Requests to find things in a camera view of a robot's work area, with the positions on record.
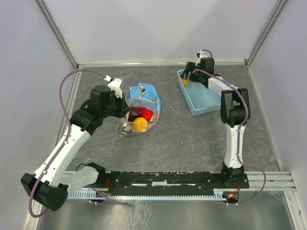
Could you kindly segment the small yellow lemon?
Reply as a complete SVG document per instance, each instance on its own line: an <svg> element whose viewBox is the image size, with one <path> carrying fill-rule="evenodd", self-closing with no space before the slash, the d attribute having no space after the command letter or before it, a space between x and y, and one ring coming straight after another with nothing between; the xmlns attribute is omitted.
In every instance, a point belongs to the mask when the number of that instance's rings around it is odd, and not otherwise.
<svg viewBox="0 0 307 230"><path fill-rule="evenodd" d="M183 83L184 86L189 85L189 82L190 82L189 78L187 78L187 79L182 78L181 80L182 80L182 83Z"/></svg>

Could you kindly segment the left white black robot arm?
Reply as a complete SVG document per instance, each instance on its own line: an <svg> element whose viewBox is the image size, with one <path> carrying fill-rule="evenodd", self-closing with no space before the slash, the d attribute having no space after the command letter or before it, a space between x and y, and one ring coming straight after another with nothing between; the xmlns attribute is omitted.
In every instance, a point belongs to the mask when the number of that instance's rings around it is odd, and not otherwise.
<svg viewBox="0 0 307 230"><path fill-rule="evenodd" d="M75 191L89 184L103 186L105 169L95 163L71 175L65 175L65 170L104 119L110 116L122 118L129 110L118 82L95 86L89 100L73 113L65 134L45 162L33 174L22 176L21 184L29 195L29 204L35 200L56 211Z"/></svg>

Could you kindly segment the yellow round fruit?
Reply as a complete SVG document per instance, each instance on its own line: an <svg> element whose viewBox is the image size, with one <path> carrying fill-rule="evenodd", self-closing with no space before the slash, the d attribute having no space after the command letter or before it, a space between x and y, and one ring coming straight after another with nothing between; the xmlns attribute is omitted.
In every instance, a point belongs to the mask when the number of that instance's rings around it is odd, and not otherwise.
<svg viewBox="0 0 307 230"><path fill-rule="evenodd" d="M138 117L133 121L133 128L138 132L145 132L148 129L148 121L143 117Z"/></svg>

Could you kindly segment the dark red apple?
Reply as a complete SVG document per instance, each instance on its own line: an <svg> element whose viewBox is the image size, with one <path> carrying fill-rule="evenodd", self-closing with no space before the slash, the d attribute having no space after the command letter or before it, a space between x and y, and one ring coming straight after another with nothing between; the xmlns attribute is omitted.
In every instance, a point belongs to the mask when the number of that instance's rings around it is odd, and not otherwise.
<svg viewBox="0 0 307 230"><path fill-rule="evenodd" d="M130 112L129 112L129 116L128 116L128 120L130 122L133 122L135 119L137 119L138 117L142 116L142 112L139 108L137 107L131 107L130 108Z"/></svg>

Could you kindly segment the red yellow pear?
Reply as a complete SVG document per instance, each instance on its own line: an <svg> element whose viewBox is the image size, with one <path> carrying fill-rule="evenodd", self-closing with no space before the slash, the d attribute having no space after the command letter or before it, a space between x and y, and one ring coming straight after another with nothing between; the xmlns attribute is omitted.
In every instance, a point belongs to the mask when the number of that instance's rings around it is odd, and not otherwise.
<svg viewBox="0 0 307 230"><path fill-rule="evenodd" d="M144 110L142 110L141 115L144 119L146 119L147 121L150 121L152 119L154 113L150 109L144 109Z"/></svg>

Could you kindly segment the green orange mango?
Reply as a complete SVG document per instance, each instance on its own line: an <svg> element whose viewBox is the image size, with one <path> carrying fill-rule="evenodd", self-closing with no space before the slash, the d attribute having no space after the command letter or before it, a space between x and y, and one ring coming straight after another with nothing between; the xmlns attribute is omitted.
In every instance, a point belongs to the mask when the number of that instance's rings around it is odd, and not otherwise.
<svg viewBox="0 0 307 230"><path fill-rule="evenodd" d="M130 129L127 127L127 126L122 126L122 125L119 125L118 127L117 127L117 134L119 135L119 136L121 136L121 137L124 137L124 136L126 136L127 134L128 134L128 131L129 131Z"/></svg>

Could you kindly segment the clear dotted zip bag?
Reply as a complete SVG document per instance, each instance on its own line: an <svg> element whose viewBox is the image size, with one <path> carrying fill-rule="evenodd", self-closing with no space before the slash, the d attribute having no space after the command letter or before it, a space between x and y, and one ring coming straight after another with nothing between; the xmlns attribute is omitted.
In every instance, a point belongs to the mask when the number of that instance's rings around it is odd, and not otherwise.
<svg viewBox="0 0 307 230"><path fill-rule="evenodd" d="M134 98L129 101L130 111L119 120L117 134L127 137L141 134L152 128L160 118L160 100Z"/></svg>

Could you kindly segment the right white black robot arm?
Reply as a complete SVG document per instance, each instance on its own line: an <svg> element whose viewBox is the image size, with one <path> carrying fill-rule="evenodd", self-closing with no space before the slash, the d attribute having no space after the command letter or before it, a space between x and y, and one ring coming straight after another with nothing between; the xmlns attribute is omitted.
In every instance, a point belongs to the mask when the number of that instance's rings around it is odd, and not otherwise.
<svg viewBox="0 0 307 230"><path fill-rule="evenodd" d="M248 90L238 88L214 74L212 57L202 57L199 63L188 62L180 77L200 83L221 97L220 117L226 128L226 154L220 182L225 187L232 187L244 177L242 149L245 126L250 118Z"/></svg>

